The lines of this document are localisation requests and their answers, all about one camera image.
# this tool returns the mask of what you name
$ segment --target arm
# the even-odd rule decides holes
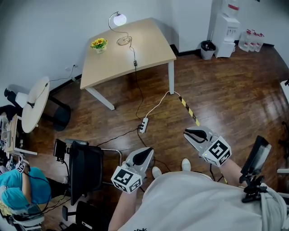
[[[31,186],[28,174],[28,167],[25,166],[24,172],[22,173],[22,192],[27,199],[28,203],[31,204]]]
[[[247,187],[247,184],[243,182],[242,184],[239,183],[239,179],[241,177],[241,168],[231,159],[228,159],[221,167],[220,170],[226,179],[228,185],[233,186],[244,186]]]
[[[121,194],[109,223],[108,231],[117,231],[135,214],[136,193],[137,190],[131,194],[125,192]]]

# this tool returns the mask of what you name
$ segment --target red label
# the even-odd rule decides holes
[[[228,7],[234,10],[239,10],[239,7],[231,5],[231,4],[228,4]]]

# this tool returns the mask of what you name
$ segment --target wooden table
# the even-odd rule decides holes
[[[64,130],[68,125],[71,115],[70,107],[49,95],[49,87],[49,78],[43,77],[30,90],[28,102],[22,112],[22,128],[25,133],[32,132],[38,126],[41,117],[53,122],[53,127],[57,131]],[[59,106],[53,117],[43,113],[47,100]]]
[[[132,37],[137,71],[168,63],[169,91],[174,94],[176,56],[157,25],[148,18],[114,29],[128,32]],[[124,46],[116,44],[117,40],[123,36],[125,36],[124,33],[109,30],[91,38],[90,43],[97,38],[108,40],[107,50],[102,54],[97,54],[94,49],[88,48],[81,77],[80,89],[86,89],[111,110],[115,107],[93,86],[135,71],[134,53],[129,48],[130,44]]]
[[[23,108],[22,128],[24,132],[30,133],[37,126],[48,100],[49,86],[49,78],[43,77],[37,81],[30,90],[28,102],[35,103],[35,105],[32,108],[26,103]]]
[[[18,120],[21,120],[21,117],[14,115],[12,121],[8,124],[8,127],[6,128],[8,131],[11,131],[11,140],[10,140],[10,147],[5,147],[4,152],[12,153],[15,155],[23,155],[23,153],[37,155],[37,152],[31,152],[15,147]]]

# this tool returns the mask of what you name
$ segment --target trash can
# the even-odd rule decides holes
[[[216,50],[216,46],[210,41],[200,43],[200,55],[204,60],[210,60]]]

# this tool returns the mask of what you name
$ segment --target wooden floor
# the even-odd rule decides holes
[[[279,83],[288,79],[288,74],[286,64],[273,47],[263,47],[260,53],[246,53],[237,48],[229,59],[213,57],[212,60],[204,61],[196,55],[187,55],[175,61],[175,91],[185,99],[201,125],[222,135],[231,145],[232,159],[238,165],[242,167],[245,163],[257,135],[269,141],[272,151],[263,175],[266,177],[265,182],[275,190],[284,190],[284,181],[277,176],[276,170],[285,163],[284,150],[278,144],[278,139],[286,135],[281,122],[288,121],[288,106]],[[144,95],[138,116],[143,118],[168,91],[168,68],[162,65],[145,69],[138,71],[137,76]],[[114,111],[79,87],[80,83],[75,82],[54,94],[72,109],[70,123],[64,131],[56,132],[50,122],[42,120],[39,128],[29,136],[30,149],[39,153],[37,157],[30,158],[31,164],[41,168],[47,177],[59,181],[67,173],[66,167],[53,157],[56,138],[81,139],[97,145],[140,124],[135,116],[141,102],[135,74],[95,87],[116,107]],[[47,105],[47,113],[52,115],[54,110],[54,105]],[[192,170],[210,175],[209,164],[198,157],[197,151],[183,137],[184,129],[195,124],[177,94],[167,95],[148,117],[147,131],[141,137],[147,146],[154,148],[157,159],[165,162],[171,171],[179,171],[182,159],[188,158]],[[128,155],[142,148],[143,144],[134,131],[101,147],[118,149]],[[106,153],[106,181],[113,174],[117,161],[117,155]],[[162,171],[167,171],[162,163],[157,162],[156,165]],[[217,178],[220,177],[218,168],[213,167],[213,172]],[[144,189],[153,180],[150,172],[148,177]],[[106,186],[88,198],[103,213],[110,215],[119,195],[117,189]],[[142,195],[142,192],[138,192],[138,204],[141,203]],[[60,230],[58,223],[63,221],[61,207],[46,214],[44,230]],[[75,209],[76,206],[70,207],[71,211]]]

